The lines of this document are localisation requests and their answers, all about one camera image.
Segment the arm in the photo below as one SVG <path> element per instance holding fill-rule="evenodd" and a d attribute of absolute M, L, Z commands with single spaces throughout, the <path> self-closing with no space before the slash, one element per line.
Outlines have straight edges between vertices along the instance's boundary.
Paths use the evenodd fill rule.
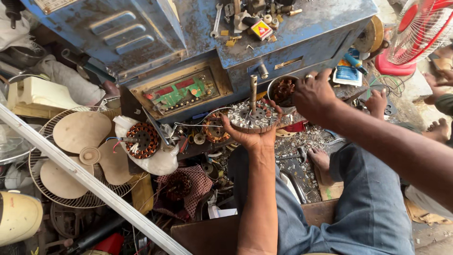
<path fill-rule="evenodd" d="M 346 136 L 401 177 L 453 211 L 453 149 L 362 113 L 335 97 L 331 69 L 296 83 L 294 102 L 308 120 Z"/>
<path fill-rule="evenodd" d="M 226 116 L 222 116 L 222 121 L 225 131 L 249 153 L 248 195 L 239 224 L 237 253 L 277 254 L 276 128 L 261 134 L 245 134 L 233 129 Z"/>

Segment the foot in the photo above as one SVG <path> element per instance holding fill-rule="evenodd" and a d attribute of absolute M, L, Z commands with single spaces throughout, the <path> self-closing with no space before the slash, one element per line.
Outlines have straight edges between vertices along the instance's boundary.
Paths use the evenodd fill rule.
<path fill-rule="evenodd" d="M 431 90 L 433 91 L 433 94 L 430 95 L 428 98 L 424 100 L 425 104 L 433 105 L 436 103 L 437 98 L 445 94 L 446 92 L 440 89 L 439 87 L 436 87 L 437 81 L 436 77 L 432 74 L 425 73 L 423 76 L 426 79 L 426 82 L 428 85 L 431 87 Z"/>
<path fill-rule="evenodd" d="M 438 55 L 441 59 L 453 59 L 453 48 L 450 45 L 437 48 L 434 54 Z"/>
<path fill-rule="evenodd" d="M 329 162 L 330 158 L 327 155 L 327 152 L 313 148 L 308 150 L 308 155 L 313 160 L 315 167 L 319 169 L 319 174 L 321 179 L 318 182 L 322 183 L 325 186 L 332 186 L 335 182 L 332 180 L 329 174 Z"/>
<path fill-rule="evenodd" d="M 439 123 L 436 121 L 428 127 L 427 132 L 422 132 L 423 136 L 426 136 L 437 142 L 445 143 L 448 141 L 448 125 L 444 118 L 439 119 Z"/>
<path fill-rule="evenodd" d="M 387 107 L 386 89 L 381 92 L 375 89 L 372 90 L 370 98 L 365 102 L 365 106 L 370 111 L 371 116 L 384 120 L 384 111 Z"/>

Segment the hand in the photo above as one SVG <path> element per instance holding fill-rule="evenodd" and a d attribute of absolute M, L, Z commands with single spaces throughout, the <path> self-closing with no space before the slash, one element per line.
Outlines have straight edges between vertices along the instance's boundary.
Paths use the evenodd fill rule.
<path fill-rule="evenodd" d="M 453 87 L 453 70 L 438 70 L 439 74 L 444 76 L 447 81 L 446 82 L 439 82 L 435 84 L 435 87 L 442 87 L 442 86 L 450 86 Z"/>
<path fill-rule="evenodd" d="M 310 72 L 313 78 L 297 80 L 296 91 L 292 95 L 297 111 L 309 121 L 323 126 L 327 124 L 325 116 L 331 107 L 341 102 L 327 81 L 331 73 L 330 68 L 319 74 Z"/>
<path fill-rule="evenodd" d="M 371 94 L 370 98 L 365 102 L 365 106 L 370 111 L 371 116 L 384 120 L 384 112 L 387 107 L 386 89 L 384 88 L 381 92 L 374 89 Z"/>
<path fill-rule="evenodd" d="M 279 113 L 279 121 L 282 118 L 282 109 L 275 105 L 273 100 L 270 101 L 270 105 L 275 108 L 275 110 Z M 271 130 L 266 131 L 260 134 L 247 134 L 242 133 L 233 129 L 230 124 L 230 120 L 227 116 L 222 115 L 222 122 L 223 128 L 225 131 L 231 135 L 231 137 L 238 143 L 242 144 L 248 151 L 253 150 L 263 150 L 263 149 L 272 149 L 274 150 L 275 145 L 275 131 L 277 127 L 274 126 Z"/>

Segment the red wire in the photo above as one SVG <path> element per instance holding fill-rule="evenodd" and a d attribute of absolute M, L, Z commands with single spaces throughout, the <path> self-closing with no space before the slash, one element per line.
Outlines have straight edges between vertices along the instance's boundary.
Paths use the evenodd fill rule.
<path fill-rule="evenodd" d="M 143 246 L 143 248 L 141 248 L 140 250 L 138 250 L 137 252 L 135 252 L 134 255 L 137 255 L 139 252 L 141 252 L 141 250 L 143 250 L 144 248 L 148 247 L 148 245 L 151 243 L 151 241 L 149 241 L 145 246 Z"/>
<path fill-rule="evenodd" d="M 116 153 L 115 152 L 115 147 L 121 142 L 121 140 L 118 140 L 118 142 L 113 146 L 113 153 Z"/>

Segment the jeans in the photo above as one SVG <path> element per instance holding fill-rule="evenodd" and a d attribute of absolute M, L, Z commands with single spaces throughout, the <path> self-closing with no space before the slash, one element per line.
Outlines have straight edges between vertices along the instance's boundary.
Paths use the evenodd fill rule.
<path fill-rule="evenodd" d="M 247 200 L 248 153 L 238 147 L 228 161 L 228 177 L 241 215 Z M 333 224 L 309 226 L 296 198 L 275 165 L 278 254 L 413 255 L 412 225 L 406 213 L 398 175 L 355 144 L 330 156 L 330 174 L 344 182 Z"/>

